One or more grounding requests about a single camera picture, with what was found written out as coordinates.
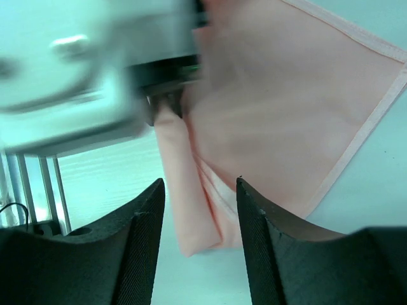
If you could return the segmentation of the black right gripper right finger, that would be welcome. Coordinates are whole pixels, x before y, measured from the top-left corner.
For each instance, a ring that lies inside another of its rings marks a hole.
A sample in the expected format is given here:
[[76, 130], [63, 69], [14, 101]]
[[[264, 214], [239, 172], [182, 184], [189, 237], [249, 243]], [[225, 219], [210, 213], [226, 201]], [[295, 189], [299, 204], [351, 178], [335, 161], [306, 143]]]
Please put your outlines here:
[[237, 179], [253, 304], [405, 304], [406, 228], [341, 234], [312, 224]]

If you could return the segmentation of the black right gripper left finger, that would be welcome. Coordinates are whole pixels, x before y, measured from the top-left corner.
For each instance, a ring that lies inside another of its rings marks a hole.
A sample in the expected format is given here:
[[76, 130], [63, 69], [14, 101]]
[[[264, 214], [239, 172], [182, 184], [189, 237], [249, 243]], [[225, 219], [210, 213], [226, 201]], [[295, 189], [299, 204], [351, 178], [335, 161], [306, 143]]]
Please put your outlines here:
[[2, 304], [149, 304], [165, 208], [154, 181], [66, 236], [1, 230]]

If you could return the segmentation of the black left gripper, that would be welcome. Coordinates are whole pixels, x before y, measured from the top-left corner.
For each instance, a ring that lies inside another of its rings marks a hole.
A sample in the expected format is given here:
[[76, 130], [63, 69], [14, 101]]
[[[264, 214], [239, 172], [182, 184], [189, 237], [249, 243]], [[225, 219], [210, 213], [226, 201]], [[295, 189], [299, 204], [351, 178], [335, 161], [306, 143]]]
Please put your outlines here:
[[128, 68], [134, 87], [144, 97], [146, 123], [153, 126], [160, 104], [167, 104], [180, 118], [181, 95], [187, 84], [195, 82], [200, 64], [197, 55], [168, 58], [131, 65]]

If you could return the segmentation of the pink cloth napkin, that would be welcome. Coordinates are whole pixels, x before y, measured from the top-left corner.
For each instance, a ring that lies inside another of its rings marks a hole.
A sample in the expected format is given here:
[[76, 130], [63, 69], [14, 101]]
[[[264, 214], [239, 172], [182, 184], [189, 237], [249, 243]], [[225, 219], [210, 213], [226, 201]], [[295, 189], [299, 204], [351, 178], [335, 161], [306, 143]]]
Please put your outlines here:
[[308, 216], [406, 88], [406, 52], [308, 1], [206, 1], [198, 81], [155, 121], [180, 251], [239, 247], [236, 179]]

